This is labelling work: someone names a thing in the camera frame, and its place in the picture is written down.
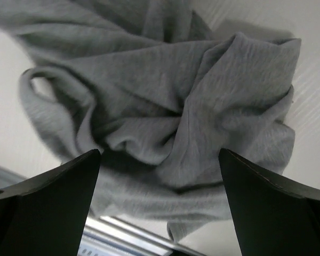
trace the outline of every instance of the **gray shirt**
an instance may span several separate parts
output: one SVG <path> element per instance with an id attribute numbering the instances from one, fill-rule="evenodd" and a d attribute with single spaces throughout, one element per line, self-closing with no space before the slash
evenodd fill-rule
<path id="1" fill-rule="evenodd" d="M 63 161 L 101 150 L 96 216 L 166 220 L 178 241 L 231 218 L 221 148 L 278 173 L 291 157 L 283 119 L 299 39 L 217 42 L 187 1 L 170 0 L 0 0 L 0 28 L 37 65 L 20 98 L 40 138 Z"/>

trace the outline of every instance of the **cloth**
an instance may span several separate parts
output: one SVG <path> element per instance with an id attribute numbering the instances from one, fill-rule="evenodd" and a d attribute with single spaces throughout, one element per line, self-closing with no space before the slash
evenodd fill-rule
<path id="1" fill-rule="evenodd" d="M 0 0 L 0 28 L 37 65 L 20 98 L 40 138 L 63 161 L 101 150 L 97 217 L 165 220 L 178 241 L 231 218 L 221 148 L 277 173 L 291 157 L 299 39 L 217 42 L 187 1 L 170 0 Z"/>

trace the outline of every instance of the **wrinkled fabric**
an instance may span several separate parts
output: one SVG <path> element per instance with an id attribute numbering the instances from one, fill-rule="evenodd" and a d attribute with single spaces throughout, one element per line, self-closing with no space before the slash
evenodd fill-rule
<path id="1" fill-rule="evenodd" d="M 187 1 L 170 0 L 0 0 L 0 28 L 37 66 L 20 99 L 43 142 L 62 161 L 101 150 L 97 217 L 165 220 L 178 241 L 231 218 L 221 148 L 277 173 L 291 157 L 299 39 L 217 42 Z"/>

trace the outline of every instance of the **fabric fold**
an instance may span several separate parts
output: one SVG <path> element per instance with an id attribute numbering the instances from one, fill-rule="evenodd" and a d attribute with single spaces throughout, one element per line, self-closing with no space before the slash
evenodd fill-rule
<path id="1" fill-rule="evenodd" d="M 289 162 L 299 39 L 217 42 L 174 0 L 0 0 L 0 28 L 37 66 L 19 94 L 41 140 L 64 162 L 102 152 L 96 217 L 164 220 L 179 241 L 231 218 L 221 148 L 277 173 Z"/>

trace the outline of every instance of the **garment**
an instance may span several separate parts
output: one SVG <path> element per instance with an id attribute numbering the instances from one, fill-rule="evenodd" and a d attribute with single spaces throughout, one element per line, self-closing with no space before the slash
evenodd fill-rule
<path id="1" fill-rule="evenodd" d="M 291 157 L 299 39 L 217 42 L 187 1 L 169 0 L 0 0 L 0 28 L 37 65 L 20 98 L 44 143 L 64 162 L 102 152 L 97 217 L 166 220 L 178 241 L 231 218 L 221 148 L 277 173 Z"/>

